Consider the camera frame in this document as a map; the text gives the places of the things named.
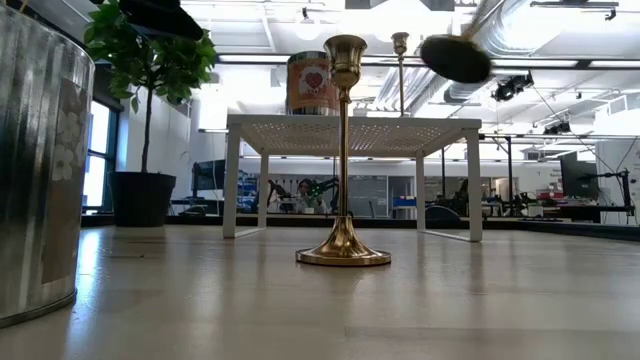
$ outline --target person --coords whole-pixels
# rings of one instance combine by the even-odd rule
[[[298,214],[306,213],[306,209],[313,209],[314,214],[326,214],[327,206],[322,200],[322,195],[311,194],[312,182],[304,179],[298,184],[298,194],[296,196],[296,212]]]

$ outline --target computer monitor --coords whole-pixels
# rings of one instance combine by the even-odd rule
[[[598,170],[596,164],[578,161],[576,153],[560,157],[564,196],[598,200]]]
[[[193,164],[191,190],[224,189],[225,160],[203,161]]]

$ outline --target black plant pot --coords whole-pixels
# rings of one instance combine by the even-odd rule
[[[110,172],[108,176],[116,226],[164,225],[175,176],[139,172]]]

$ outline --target perforated tabletop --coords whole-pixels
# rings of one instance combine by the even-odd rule
[[[313,115],[229,115],[227,124],[257,152],[270,155],[338,154],[339,117]],[[479,119],[349,118],[349,155],[412,157],[428,155],[479,129]]]

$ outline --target metal trash can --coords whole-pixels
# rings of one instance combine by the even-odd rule
[[[0,5],[0,327],[75,299],[94,64]]]
[[[322,51],[287,60],[287,115],[339,115],[338,88],[329,80],[331,62]]]

